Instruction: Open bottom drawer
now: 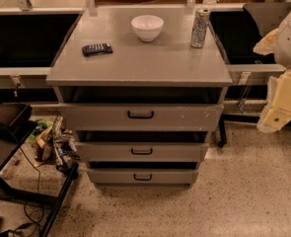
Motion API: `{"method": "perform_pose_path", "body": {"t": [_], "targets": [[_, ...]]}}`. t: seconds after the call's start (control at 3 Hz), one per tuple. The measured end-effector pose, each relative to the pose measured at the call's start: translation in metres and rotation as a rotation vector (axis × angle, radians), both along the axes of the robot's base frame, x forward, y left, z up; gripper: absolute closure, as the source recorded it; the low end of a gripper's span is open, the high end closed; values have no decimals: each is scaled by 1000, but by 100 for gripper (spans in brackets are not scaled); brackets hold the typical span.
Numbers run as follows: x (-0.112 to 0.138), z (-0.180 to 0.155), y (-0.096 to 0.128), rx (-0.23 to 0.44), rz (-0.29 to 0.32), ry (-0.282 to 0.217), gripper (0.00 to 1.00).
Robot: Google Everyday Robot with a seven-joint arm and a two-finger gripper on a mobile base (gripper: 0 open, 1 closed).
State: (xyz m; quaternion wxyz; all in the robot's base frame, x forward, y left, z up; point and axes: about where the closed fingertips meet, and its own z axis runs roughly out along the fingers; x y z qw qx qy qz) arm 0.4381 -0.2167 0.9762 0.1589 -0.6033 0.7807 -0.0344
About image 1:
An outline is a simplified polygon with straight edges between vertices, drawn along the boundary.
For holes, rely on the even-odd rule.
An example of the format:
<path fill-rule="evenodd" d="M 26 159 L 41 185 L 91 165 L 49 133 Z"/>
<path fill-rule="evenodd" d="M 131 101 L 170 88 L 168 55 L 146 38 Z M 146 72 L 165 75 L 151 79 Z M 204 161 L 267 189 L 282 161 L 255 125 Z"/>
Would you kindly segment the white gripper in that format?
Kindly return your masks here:
<path fill-rule="evenodd" d="M 279 131 L 291 120 L 291 69 L 268 80 L 267 105 L 259 115 L 256 128 L 264 133 Z"/>

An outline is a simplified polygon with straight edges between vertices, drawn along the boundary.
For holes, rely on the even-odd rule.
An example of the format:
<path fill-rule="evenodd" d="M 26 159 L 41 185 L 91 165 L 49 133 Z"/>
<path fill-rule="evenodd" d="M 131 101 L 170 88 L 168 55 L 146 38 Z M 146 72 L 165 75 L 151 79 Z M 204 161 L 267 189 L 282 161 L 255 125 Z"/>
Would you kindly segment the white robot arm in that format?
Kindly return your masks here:
<path fill-rule="evenodd" d="M 261 132 L 278 131 L 291 120 L 291 12 L 255 45 L 254 53 L 273 54 L 274 61 L 286 68 L 278 78 L 269 77 L 267 104 L 256 124 Z"/>

